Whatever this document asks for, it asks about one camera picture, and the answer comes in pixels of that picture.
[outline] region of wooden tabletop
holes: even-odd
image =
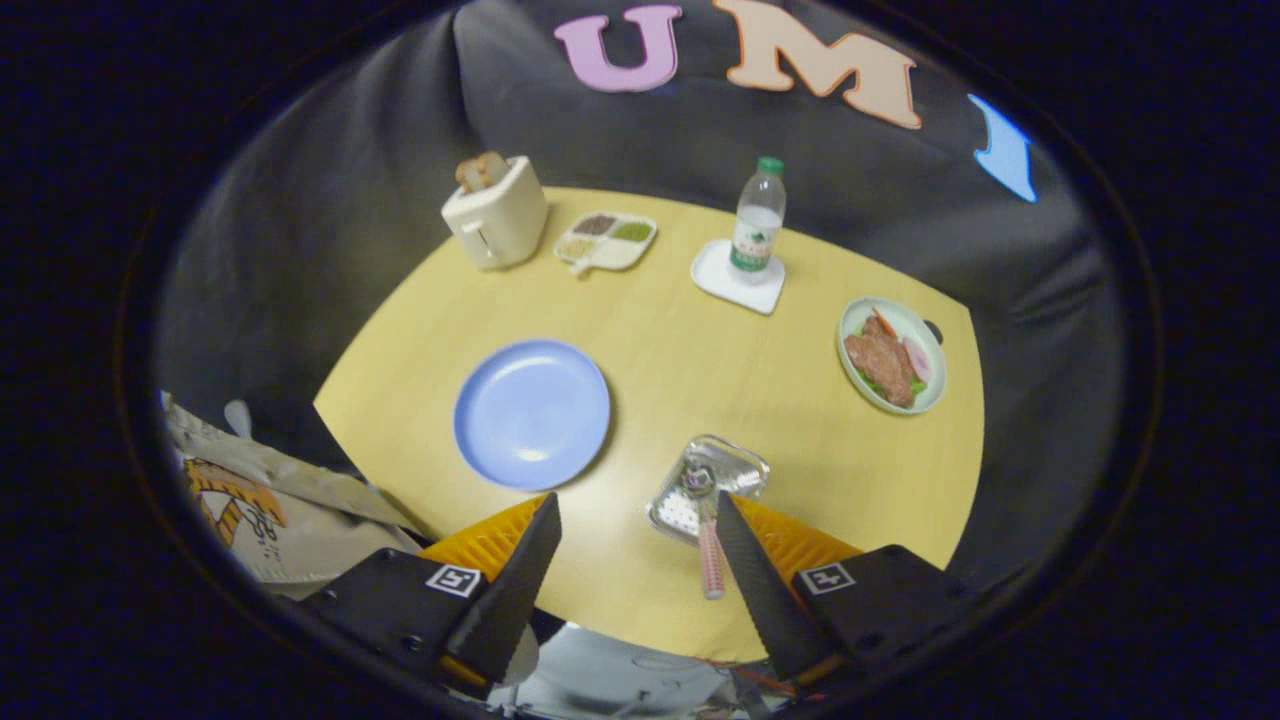
[[[728,237],[731,213],[617,192],[545,190],[538,254],[481,273],[449,238],[374,314],[315,406],[366,478],[445,536],[527,495],[479,478],[453,439],[458,391],[495,350],[549,337],[586,352],[613,404],[596,460],[557,488],[563,539],[538,606],[650,648],[721,661],[765,656],[741,594],[705,601],[698,551],[649,525],[645,503],[684,446],[712,433],[769,462],[760,501],[873,550],[909,547],[945,566],[978,483],[983,393],[969,311],[920,282],[790,229],[772,315],[707,295],[689,268]],[[631,269],[570,275],[550,246],[586,213],[653,218]],[[896,300],[942,331],[947,387],[915,416],[863,398],[841,366],[836,325],[850,300]]]

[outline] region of green bottle cap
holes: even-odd
[[[771,176],[781,176],[782,160],[778,160],[777,158],[760,158],[760,160],[755,164],[755,169],[762,173],[769,173]]]

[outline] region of blue letter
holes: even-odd
[[[975,150],[973,156],[982,169],[1000,181],[1000,184],[1014,191],[1028,202],[1036,202],[1032,188],[1032,159],[1027,152],[1028,140],[995,108],[986,101],[969,96],[969,100],[982,110],[987,119],[987,149]]]

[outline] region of round plate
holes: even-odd
[[[874,315],[872,307],[881,311],[888,324],[893,325],[893,332],[899,337],[910,337],[915,342],[920,343],[924,348],[924,354],[929,357],[929,369],[933,370],[933,382],[929,387],[924,388],[920,395],[915,396],[915,404],[910,407],[899,407],[892,402],[881,397],[870,386],[863,380],[863,377],[858,374],[854,364],[849,360],[849,354],[845,352],[845,338],[854,334],[855,331],[860,331],[867,318]],[[845,314],[840,318],[840,324],[836,327],[836,352],[840,354],[840,363],[845,366],[845,373],[849,379],[854,383],[863,397],[869,400],[872,405],[895,413],[897,415],[918,415],[924,413],[933,404],[942,397],[942,391],[947,387],[947,363],[946,357],[942,356],[942,347],[938,346],[938,341],[929,332],[929,328],[924,324],[924,320],[919,315],[913,313],[905,305],[893,302],[892,300],[884,300],[883,297],[863,297],[855,300],[845,307]]]
[[[453,409],[458,451],[483,478],[539,492],[573,479],[609,429],[604,375],[577,348],[517,342],[490,355]]]

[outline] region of meat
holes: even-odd
[[[878,318],[868,318],[863,325],[863,337],[845,338],[845,352],[854,368],[867,373],[867,378],[879,386],[884,400],[899,407],[910,407],[915,402],[915,395],[911,393],[911,359]]]

